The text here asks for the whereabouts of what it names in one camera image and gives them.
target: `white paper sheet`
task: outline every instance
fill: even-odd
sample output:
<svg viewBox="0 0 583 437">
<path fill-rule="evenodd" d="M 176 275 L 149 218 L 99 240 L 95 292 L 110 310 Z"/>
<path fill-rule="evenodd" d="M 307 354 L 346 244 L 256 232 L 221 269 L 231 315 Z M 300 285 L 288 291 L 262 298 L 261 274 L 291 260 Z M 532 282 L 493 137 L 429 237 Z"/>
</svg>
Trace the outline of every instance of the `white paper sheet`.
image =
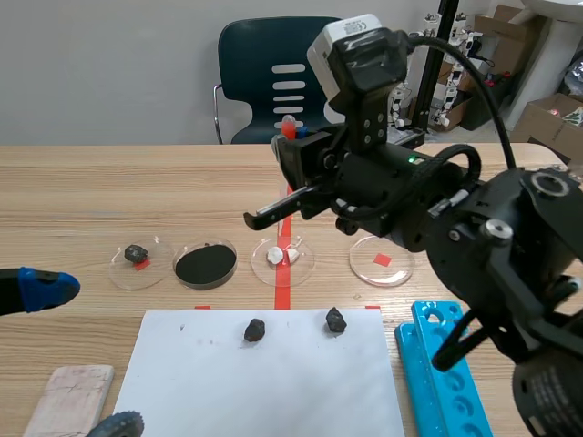
<svg viewBox="0 0 583 437">
<path fill-rule="evenodd" d="M 327 311 L 148 311 L 115 411 L 144 437 L 404 437 L 380 311 L 342 310 L 342 335 Z"/>
</svg>

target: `black rock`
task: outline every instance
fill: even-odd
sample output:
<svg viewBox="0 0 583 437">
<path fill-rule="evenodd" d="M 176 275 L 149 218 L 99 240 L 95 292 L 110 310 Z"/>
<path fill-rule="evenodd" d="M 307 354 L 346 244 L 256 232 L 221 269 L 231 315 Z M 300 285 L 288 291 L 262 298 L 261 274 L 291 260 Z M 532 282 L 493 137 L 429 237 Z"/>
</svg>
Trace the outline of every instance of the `black rock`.
<svg viewBox="0 0 583 437">
<path fill-rule="evenodd" d="M 146 259 L 148 259 L 148 251 L 141 246 L 138 246 L 137 244 L 131 244 L 126 247 L 124 257 L 129 262 L 139 264 L 140 262 L 144 262 Z"/>
<path fill-rule="evenodd" d="M 343 315 L 336 309 L 332 308 L 326 314 L 326 323 L 328 323 L 328 329 L 330 332 L 344 332 L 346 329 L 346 322 L 344 321 Z"/>
<path fill-rule="evenodd" d="M 259 319 L 250 321 L 249 326 L 245 330 L 245 340 L 254 342 L 259 341 L 265 335 L 265 322 Z"/>
</svg>

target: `red piece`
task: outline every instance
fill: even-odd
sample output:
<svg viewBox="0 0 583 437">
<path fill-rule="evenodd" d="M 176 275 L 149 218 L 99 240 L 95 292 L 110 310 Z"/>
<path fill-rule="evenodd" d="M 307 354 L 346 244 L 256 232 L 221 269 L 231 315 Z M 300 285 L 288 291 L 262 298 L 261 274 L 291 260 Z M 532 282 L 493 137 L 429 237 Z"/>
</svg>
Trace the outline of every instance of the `red piece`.
<svg viewBox="0 0 583 437">
<path fill-rule="evenodd" d="M 391 257 L 388 257 L 383 253 L 377 253 L 376 257 L 374 257 L 374 264 L 378 264 L 379 266 L 383 267 L 389 267 L 389 264 L 391 264 Z"/>
<path fill-rule="evenodd" d="M 140 270 L 145 269 L 150 264 L 151 264 L 151 262 L 149 262 L 149 259 L 146 259 L 145 261 L 139 262 L 138 264 L 134 264 L 134 269 L 136 269 L 137 271 L 140 271 Z"/>
<path fill-rule="evenodd" d="M 282 123 L 281 132 L 288 139 L 295 139 L 295 123 Z"/>
</svg>

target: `dark teal chair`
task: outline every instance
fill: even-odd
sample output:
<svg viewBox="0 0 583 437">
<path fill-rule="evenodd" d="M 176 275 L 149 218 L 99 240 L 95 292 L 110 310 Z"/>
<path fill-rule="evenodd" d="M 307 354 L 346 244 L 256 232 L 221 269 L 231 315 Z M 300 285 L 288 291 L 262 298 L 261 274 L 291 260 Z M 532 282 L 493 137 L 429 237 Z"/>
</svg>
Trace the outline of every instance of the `dark teal chair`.
<svg viewBox="0 0 583 437">
<path fill-rule="evenodd" d="M 221 84 L 214 87 L 215 128 L 220 144 L 220 88 L 226 98 L 246 102 L 253 111 L 250 124 L 235 134 L 232 144 L 269 143 L 280 131 L 276 124 L 290 113 L 310 130 L 329 125 L 323 113 L 326 97 L 306 52 L 324 26 L 337 20 L 327 16 L 254 18 L 223 29 L 219 38 Z M 292 85 L 289 82 L 296 87 L 281 89 Z M 294 109 L 288 112 L 282 109 L 285 107 Z"/>
</svg>

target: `wooden table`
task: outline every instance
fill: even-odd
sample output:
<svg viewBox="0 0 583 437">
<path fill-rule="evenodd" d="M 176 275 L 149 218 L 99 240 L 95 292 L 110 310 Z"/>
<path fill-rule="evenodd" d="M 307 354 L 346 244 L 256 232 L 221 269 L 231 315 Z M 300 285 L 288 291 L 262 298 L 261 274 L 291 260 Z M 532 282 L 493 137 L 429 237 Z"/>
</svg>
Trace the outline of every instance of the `wooden table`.
<svg viewBox="0 0 583 437">
<path fill-rule="evenodd" d="M 420 150 L 434 154 L 440 145 Z M 499 145 L 479 145 L 483 178 L 504 168 Z M 543 147 L 515 145 L 519 165 L 558 163 Z M 276 228 L 247 229 L 242 212 L 279 196 L 281 176 L 267 146 L 0 147 L 0 268 L 22 265 L 76 276 L 82 290 L 62 308 L 0 319 L 0 435 L 21 436 L 51 372 L 73 364 L 111 364 L 116 378 L 104 415 L 112 412 L 145 310 L 273 308 L 274 287 L 251 271 L 254 245 Z M 331 213 L 295 218 L 316 253 L 316 267 L 293 287 L 295 309 L 380 305 L 407 435 L 415 435 L 394 328 L 411 319 L 415 300 L 450 300 L 424 254 L 401 287 L 378 289 L 357 279 L 348 250 L 364 234 L 345 237 Z M 218 236 L 239 252 L 235 276 L 211 291 L 179 285 L 169 274 L 157 285 L 124 291 L 108 278 L 118 246 L 159 235 L 177 248 Z M 577 265 L 575 272 L 583 274 Z M 573 310 L 583 304 L 573 299 Z M 513 365 L 487 342 L 469 356 L 482 401 L 497 436 L 526 435 L 511 391 Z"/>
</svg>

